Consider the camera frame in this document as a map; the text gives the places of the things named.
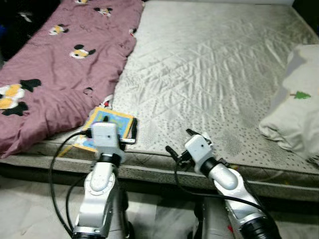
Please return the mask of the dark bed frame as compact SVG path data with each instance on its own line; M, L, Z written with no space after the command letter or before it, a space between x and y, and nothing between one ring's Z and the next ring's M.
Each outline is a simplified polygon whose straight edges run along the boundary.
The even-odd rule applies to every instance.
M71 185L74 180L86 175L86 172L68 172L54 170L54 183L62 185ZM169 173L167 183L149 182L130 178L121 179L121 184L128 191L134 193L157 194L160 196L176 198L177 194L184 194L175 185L173 173ZM19 180L48 182L48 169L39 167L16 166L0 162L0 176L15 178ZM187 185L186 176L180 175L180 185L185 189L196 193L214 193L215 187L206 178L196 177L196 182L202 182L203 188L196 188L193 185ZM265 185L255 182L249 185L251 193L254 193L258 198L265 200L290 200L290 201L319 201L319 190L317 188L293 188L283 187L281 185Z

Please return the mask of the white pillow green tree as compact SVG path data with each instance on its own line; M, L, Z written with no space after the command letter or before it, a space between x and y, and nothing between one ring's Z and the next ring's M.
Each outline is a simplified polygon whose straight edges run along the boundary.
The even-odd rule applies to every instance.
M298 45L286 72L259 122L261 134L306 161L319 157L319 45Z

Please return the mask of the purple cartoon mouse quilt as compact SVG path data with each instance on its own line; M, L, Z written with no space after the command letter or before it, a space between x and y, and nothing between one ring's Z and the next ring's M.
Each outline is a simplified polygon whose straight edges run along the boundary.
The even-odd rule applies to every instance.
M114 93L144 0L61 0L0 68L0 158L75 129Z

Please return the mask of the yellow bordered children's book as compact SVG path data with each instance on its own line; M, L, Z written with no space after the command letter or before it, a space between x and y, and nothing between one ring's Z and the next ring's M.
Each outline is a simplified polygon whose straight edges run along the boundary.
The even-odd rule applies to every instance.
M73 148L79 148L81 150L94 153L98 161L102 161L103 157L116 157L123 159L125 157L126 146L128 145L119 143L118 149L106 152L96 150L93 145L93 132L91 130L91 125L102 121L104 116L108 116L110 122L118 125L118 135L120 139L130 138L132 120L135 119L134 116L106 109L105 107L97 107L94 109L93 113L89 115L86 123L79 129L75 130L71 136L67 137L67 139L56 150L54 155L61 157L70 152Z

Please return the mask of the robot left leg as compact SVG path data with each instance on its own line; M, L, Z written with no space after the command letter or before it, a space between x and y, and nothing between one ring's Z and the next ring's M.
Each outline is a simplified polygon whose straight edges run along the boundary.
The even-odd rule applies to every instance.
M113 200L109 239L136 239L134 226L128 221L129 200L124 189L119 189Z

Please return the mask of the quilted white mattress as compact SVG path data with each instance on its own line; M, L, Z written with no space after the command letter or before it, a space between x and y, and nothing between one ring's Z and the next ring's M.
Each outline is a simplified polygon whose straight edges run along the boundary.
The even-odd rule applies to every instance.
M167 183L175 162L164 148L183 150L189 139L185 130L192 129L206 134L216 156L249 185L319 190L316 164L280 148L258 130L289 53L319 41L296 11L272 4L144 2L134 50L114 93L98 105L138 119L137 143L127 146L119 175ZM56 171L87 173L94 153L73 148L54 155L86 121L0 162L48 168L55 159Z

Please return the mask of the robot leg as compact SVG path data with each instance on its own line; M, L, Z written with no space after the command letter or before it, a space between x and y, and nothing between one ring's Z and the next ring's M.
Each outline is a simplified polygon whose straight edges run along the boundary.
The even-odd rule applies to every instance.
M109 239L136 239L134 226L128 221L129 200L124 189L119 189L113 200Z
M197 224L189 239L235 239L225 201L204 197L194 207Z

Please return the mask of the robot right leg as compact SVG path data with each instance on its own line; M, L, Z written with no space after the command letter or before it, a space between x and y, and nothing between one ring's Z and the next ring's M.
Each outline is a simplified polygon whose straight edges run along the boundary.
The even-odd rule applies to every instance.
M204 197L194 207L197 224L189 239L235 239L225 201Z

